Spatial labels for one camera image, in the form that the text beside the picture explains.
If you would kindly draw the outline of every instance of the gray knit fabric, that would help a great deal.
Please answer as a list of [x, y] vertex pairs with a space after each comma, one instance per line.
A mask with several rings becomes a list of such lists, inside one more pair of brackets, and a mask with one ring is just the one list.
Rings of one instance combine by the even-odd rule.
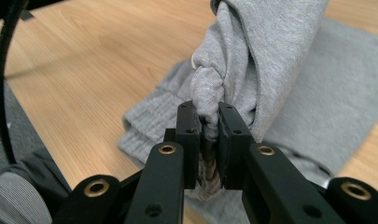
[[[326, 4], [219, 3], [216, 21], [191, 59], [196, 71], [190, 96], [204, 120], [206, 141], [217, 139], [219, 102], [236, 105], [255, 140], [262, 140], [301, 70]], [[194, 190], [193, 197], [208, 199], [220, 189], [214, 164], [201, 162], [202, 188]]]
[[[125, 114], [126, 134], [119, 140], [124, 152], [146, 162], [165, 128], [174, 128], [176, 107], [190, 100], [194, 71], [190, 60], [175, 65], [154, 93]], [[264, 140], [313, 157], [337, 173], [377, 120], [378, 36], [324, 19]], [[312, 162], [288, 152], [308, 179], [318, 184], [327, 180]], [[248, 222], [239, 191], [223, 191], [207, 202], [191, 198], [186, 202], [211, 223]]]
[[51, 223], [49, 210], [35, 188], [10, 172], [0, 174], [0, 223]]

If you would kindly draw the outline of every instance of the striped fabric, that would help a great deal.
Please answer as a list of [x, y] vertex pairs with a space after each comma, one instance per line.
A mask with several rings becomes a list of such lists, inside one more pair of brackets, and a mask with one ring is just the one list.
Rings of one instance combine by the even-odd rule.
[[0, 174], [1, 223], [51, 223], [51, 216], [35, 188], [19, 175]]

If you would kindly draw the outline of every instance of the black metal bracket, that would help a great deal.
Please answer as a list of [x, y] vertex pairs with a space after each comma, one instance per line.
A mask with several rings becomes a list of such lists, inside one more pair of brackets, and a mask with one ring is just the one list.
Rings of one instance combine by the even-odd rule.
[[[219, 104], [217, 170], [222, 187], [243, 192], [251, 223], [378, 223], [378, 191], [349, 177], [327, 189], [302, 176], [282, 151], [256, 144], [231, 105]], [[96, 175], [82, 181], [53, 223], [181, 223], [183, 190], [198, 175], [201, 123], [192, 102], [180, 105], [176, 129], [165, 131], [146, 167], [118, 182]]]

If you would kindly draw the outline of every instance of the black cable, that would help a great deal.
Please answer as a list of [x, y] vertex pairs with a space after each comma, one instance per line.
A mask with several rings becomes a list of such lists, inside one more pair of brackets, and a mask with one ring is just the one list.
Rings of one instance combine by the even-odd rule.
[[5, 22], [0, 32], [0, 140], [6, 153], [8, 163], [16, 163], [14, 152], [8, 134], [6, 108], [5, 108], [5, 65], [8, 48], [17, 22], [20, 19], [21, 12], [28, 5], [28, 0], [13, 0], [8, 13], [5, 16]]

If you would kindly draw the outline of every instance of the wooden table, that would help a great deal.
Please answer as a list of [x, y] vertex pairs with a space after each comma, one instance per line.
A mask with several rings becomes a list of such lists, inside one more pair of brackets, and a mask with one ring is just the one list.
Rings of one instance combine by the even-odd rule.
[[[13, 39], [7, 83], [69, 185], [133, 174], [117, 147], [121, 117], [200, 45], [209, 2], [75, 0], [33, 14]], [[378, 0], [331, 1], [326, 15], [378, 34]], [[341, 175], [378, 188], [378, 125]], [[185, 222], [203, 220], [186, 209]]]

